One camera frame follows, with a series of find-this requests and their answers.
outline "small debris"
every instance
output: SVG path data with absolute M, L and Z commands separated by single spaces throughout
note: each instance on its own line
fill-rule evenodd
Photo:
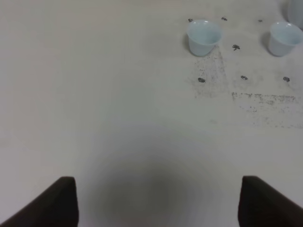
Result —
M 235 50 L 237 50 L 237 49 L 240 49 L 240 47 L 238 46 L 238 45 L 234 45 L 234 46 L 232 46 L 233 48 L 235 48 L 233 51 L 235 51 Z
M 205 83 L 205 82 L 206 82 L 206 80 L 203 79 L 203 78 L 198 78 L 198 81 L 199 81 L 200 83 Z
M 289 82 L 289 81 L 290 81 L 290 78 L 288 78 L 288 77 L 283 77 L 283 80 L 285 80 L 286 82 Z

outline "plastic cup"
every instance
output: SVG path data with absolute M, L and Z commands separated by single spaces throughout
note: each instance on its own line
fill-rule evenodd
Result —
M 196 56 L 207 55 L 222 38 L 222 29 L 207 20 L 194 20 L 187 27 L 190 51 Z
M 269 51 L 278 57 L 284 56 L 303 41 L 303 32 L 287 22 L 276 22 L 270 28 Z

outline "white table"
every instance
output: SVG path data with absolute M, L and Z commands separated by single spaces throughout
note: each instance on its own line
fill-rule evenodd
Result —
M 81 227 L 132 215 L 235 227 L 243 175 L 303 206 L 303 46 L 283 58 L 264 46 L 284 5 L 1 1 L 0 222 L 62 175 L 76 178 Z M 188 51 L 189 18 L 223 28 L 204 58 Z M 131 202 L 115 205 L 123 193 Z M 106 224 L 112 207 L 120 224 Z

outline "small cup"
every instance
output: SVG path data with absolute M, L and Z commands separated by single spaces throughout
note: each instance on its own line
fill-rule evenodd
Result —
M 196 56 L 207 55 L 222 38 L 222 29 L 206 20 L 194 20 L 187 27 L 190 51 Z
M 282 57 L 303 41 L 303 32 L 287 22 L 276 22 L 270 28 L 269 51 Z

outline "dark object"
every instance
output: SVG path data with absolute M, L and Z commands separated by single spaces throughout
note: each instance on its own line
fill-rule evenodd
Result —
M 77 227 L 79 221 L 76 182 L 61 177 L 1 227 Z
M 237 50 L 237 49 L 240 49 L 240 47 L 238 46 L 238 45 L 234 45 L 234 46 L 232 46 L 233 48 L 235 48 L 233 51 L 235 51 L 235 50 Z
M 240 227 L 302 227 L 303 209 L 256 176 L 245 176 L 238 210 Z
M 199 81 L 200 83 L 205 83 L 205 82 L 206 82 L 206 80 L 203 79 L 203 78 L 198 78 L 198 81 Z
M 285 80 L 286 82 L 289 82 L 289 81 L 290 81 L 290 78 L 288 78 L 288 77 L 283 77 L 283 80 Z

